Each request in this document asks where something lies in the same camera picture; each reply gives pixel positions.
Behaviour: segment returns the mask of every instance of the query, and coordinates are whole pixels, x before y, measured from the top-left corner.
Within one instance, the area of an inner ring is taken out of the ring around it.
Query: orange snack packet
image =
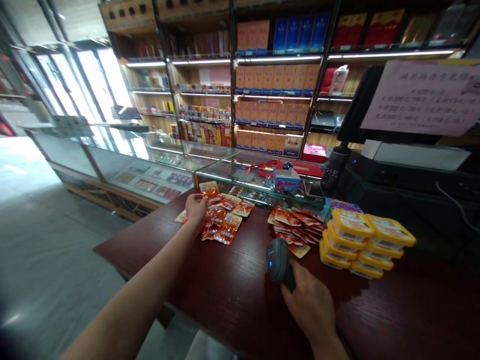
[[[242,202],[242,199],[230,194],[223,194],[223,199],[220,206],[224,207],[228,211],[232,211],[235,207]]]
[[[238,204],[231,213],[240,215],[246,218],[248,215],[250,215],[250,212],[254,207],[255,207],[255,204],[253,202],[242,199],[241,203]]]
[[[231,213],[227,214],[223,219],[218,231],[213,235],[213,240],[217,240],[220,243],[226,245],[232,245],[232,241],[237,233],[237,230],[242,223],[242,218]]]
[[[222,202],[216,181],[202,182],[198,186],[200,187],[201,195],[208,199],[207,206],[209,208]]]

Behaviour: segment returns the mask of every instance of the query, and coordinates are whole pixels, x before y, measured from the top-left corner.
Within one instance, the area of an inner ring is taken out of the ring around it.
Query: product box
[[[287,54],[297,52],[301,22],[302,21],[300,17],[291,17],[290,19],[288,19],[288,28],[286,32],[286,43],[285,43],[285,51]]]
[[[253,67],[253,93],[257,95],[261,95],[263,86],[264,86],[264,67],[254,66]]]
[[[244,101],[243,104],[243,124],[250,125],[252,119],[252,102]]]
[[[293,77],[293,92],[295,96],[302,96],[305,88],[308,65],[296,65],[295,76]]]
[[[267,48],[269,46],[270,20],[257,21],[257,24],[256,54],[258,56],[265,56],[267,55]]]
[[[235,70],[235,90],[237,94],[244,93],[245,66],[238,66]]]
[[[303,96],[311,97],[314,94],[315,86],[317,85],[317,79],[319,77],[319,71],[319,64],[310,64],[307,66]]]
[[[251,150],[251,149],[252,149],[252,131],[245,131],[244,139],[243,139],[243,150]]]
[[[307,123],[307,116],[309,115],[309,105],[297,105],[295,129],[303,130]]]
[[[247,37],[246,37],[246,55],[257,55],[257,31],[258,24],[256,21],[248,22]]]
[[[269,134],[266,132],[260,132],[260,146],[258,147],[258,151],[260,153],[267,152],[268,142],[269,142]]]
[[[251,134],[251,150],[252,151],[259,151],[260,148],[260,138],[261,134],[259,132],[252,132]]]
[[[325,35],[327,34],[327,27],[329,25],[329,18],[330,14],[328,12],[317,14],[311,37],[311,53],[318,53],[324,50],[324,41]]]
[[[260,112],[258,115],[258,121],[260,126],[266,127],[269,123],[269,103],[261,102],[260,103]]]
[[[310,43],[312,42],[314,24],[314,15],[304,16],[301,18],[300,37],[298,39],[297,52],[308,53],[310,51]]]
[[[286,115],[286,128],[287,129],[294,129],[295,125],[297,124],[297,116],[298,116],[298,108],[300,105],[298,104],[290,104],[288,105],[288,113]]]
[[[237,149],[243,149],[244,148],[244,142],[245,142],[245,132],[238,130],[236,132],[236,148]]]
[[[263,67],[263,95],[270,95],[272,93],[272,84],[274,83],[274,69],[275,67],[273,65],[266,65]]]
[[[251,103],[250,124],[257,126],[260,123],[260,103]]]
[[[281,84],[281,94],[290,95],[294,87],[294,77],[297,65],[286,65],[283,82]]]
[[[278,105],[278,115],[276,116],[276,126],[278,128],[283,128],[287,125],[287,115],[289,113],[288,104],[279,104]]]
[[[275,25],[275,39],[273,41],[273,54],[285,54],[285,44],[287,42],[288,19],[278,19]]]
[[[238,56],[245,56],[247,53],[248,30],[248,22],[239,22],[236,27],[236,52]]]
[[[273,67],[273,83],[271,85],[272,95],[280,95],[282,93],[282,84],[285,76],[285,65],[275,65]]]
[[[271,102],[268,106],[268,127],[277,127],[277,116],[279,113],[279,104],[277,102]]]
[[[254,89],[254,66],[245,66],[245,85],[243,87],[244,94],[251,94]]]

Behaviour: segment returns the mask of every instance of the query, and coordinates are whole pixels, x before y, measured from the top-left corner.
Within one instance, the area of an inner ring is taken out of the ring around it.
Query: black device
[[[289,245],[281,237],[273,239],[266,247],[266,268],[271,281],[284,283],[291,293],[294,292],[297,283],[290,265]]]

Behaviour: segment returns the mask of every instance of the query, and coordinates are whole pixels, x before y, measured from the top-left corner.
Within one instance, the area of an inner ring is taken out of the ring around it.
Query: tile floor
[[[124,284],[92,248],[130,222],[65,190],[28,137],[0,138],[0,326],[26,359],[58,359]],[[155,322],[137,359],[184,359],[198,327]]]

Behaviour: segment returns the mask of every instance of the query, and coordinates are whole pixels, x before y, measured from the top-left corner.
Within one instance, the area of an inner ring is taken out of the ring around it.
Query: plastic packaging
[[[334,226],[332,225],[332,220],[326,225],[330,244],[337,249],[344,250],[349,253],[356,253],[358,250],[363,250],[367,246],[365,242],[358,242],[347,240],[343,237],[340,237],[335,232]]]
[[[338,260],[337,258],[328,256],[325,252],[323,240],[320,240],[320,260],[325,265],[328,265],[332,268],[339,269],[339,270],[348,269],[350,267],[349,261],[341,261],[341,260]]]
[[[349,270],[351,273],[366,279],[380,279],[384,275],[383,271],[373,271],[367,269],[363,266],[358,265],[355,261],[351,263]]]
[[[415,237],[398,221],[370,214],[366,217],[375,230],[370,241],[378,246],[400,250],[404,246],[412,247],[417,242]]]
[[[364,214],[336,208],[331,215],[331,225],[340,238],[363,242],[375,233],[374,227]]]
[[[327,230],[323,231],[323,250],[328,256],[341,260],[341,261],[350,261],[357,257],[356,252],[349,252],[345,250],[338,249],[333,247],[330,243],[329,232]]]

